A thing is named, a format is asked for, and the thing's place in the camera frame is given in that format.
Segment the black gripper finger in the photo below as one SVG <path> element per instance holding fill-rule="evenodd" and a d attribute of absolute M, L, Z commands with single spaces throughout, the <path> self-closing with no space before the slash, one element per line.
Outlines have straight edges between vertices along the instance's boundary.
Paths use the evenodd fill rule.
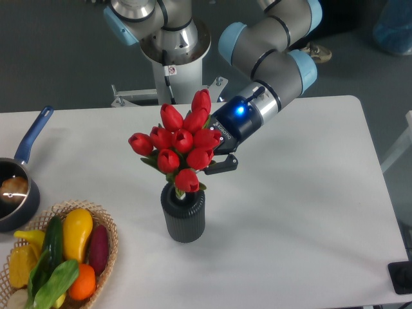
<path fill-rule="evenodd" d="M 206 175 L 220 174 L 235 171 L 237 167 L 238 159 L 233 154 L 229 154 L 224 161 L 209 165 L 203 172 Z"/>

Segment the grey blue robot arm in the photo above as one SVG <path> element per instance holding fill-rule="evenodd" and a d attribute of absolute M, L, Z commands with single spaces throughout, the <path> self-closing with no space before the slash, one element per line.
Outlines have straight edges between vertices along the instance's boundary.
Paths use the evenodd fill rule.
<path fill-rule="evenodd" d="M 323 16 L 318 1 L 260 1 L 264 18 L 254 26 L 232 23 L 218 50 L 250 84 L 212 115 L 221 132 L 217 155 L 224 162 L 206 174 L 236 169 L 238 146 L 304 93 L 317 78 L 312 58 L 290 45 L 308 35 Z M 211 46 L 206 25 L 192 15 L 190 1 L 110 1 L 104 17 L 126 45 L 139 44 L 151 61 L 160 104 L 188 104 L 202 89 L 202 60 Z"/>

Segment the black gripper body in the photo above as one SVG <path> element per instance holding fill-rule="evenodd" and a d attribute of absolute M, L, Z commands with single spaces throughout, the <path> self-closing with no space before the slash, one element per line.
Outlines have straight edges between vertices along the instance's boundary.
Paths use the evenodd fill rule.
<path fill-rule="evenodd" d="M 234 152 L 263 125 L 261 113 L 254 103 L 256 98 L 255 95 L 248 98 L 235 96 L 212 114 L 210 126 L 219 131 L 223 138 L 214 149 L 214 154 Z"/>

